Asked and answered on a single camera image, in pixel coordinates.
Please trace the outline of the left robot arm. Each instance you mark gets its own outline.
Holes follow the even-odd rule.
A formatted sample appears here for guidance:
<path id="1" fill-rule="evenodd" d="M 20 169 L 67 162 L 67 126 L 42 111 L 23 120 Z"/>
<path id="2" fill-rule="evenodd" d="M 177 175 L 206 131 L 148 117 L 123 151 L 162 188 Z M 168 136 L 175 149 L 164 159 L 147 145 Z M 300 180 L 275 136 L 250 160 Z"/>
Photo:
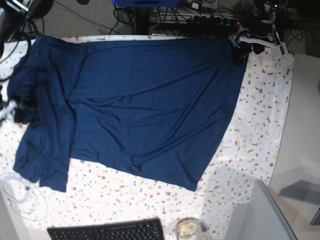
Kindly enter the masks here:
<path id="1" fill-rule="evenodd" d="M 284 31 L 286 0 L 254 0 L 249 11 L 248 37 L 253 44 L 269 48 L 274 57 L 281 58 L 288 53 Z"/>

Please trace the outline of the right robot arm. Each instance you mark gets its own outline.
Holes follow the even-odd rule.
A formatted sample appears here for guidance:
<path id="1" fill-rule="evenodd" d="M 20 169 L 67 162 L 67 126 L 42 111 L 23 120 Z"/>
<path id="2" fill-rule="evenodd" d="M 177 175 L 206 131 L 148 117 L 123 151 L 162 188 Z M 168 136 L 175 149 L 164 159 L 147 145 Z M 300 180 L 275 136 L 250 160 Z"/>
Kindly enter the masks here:
<path id="1" fill-rule="evenodd" d="M 31 53 L 30 34 L 22 30 L 23 26 L 26 23 L 33 24 L 34 19 L 46 16 L 52 9 L 53 4 L 53 0 L 2 0 L 0 2 L 0 54 L 3 55 L 5 43 L 11 38 L 27 43 L 27 51 L 22 58 L 22 62 L 10 76 L 1 79 L 1 83 L 16 76 Z"/>

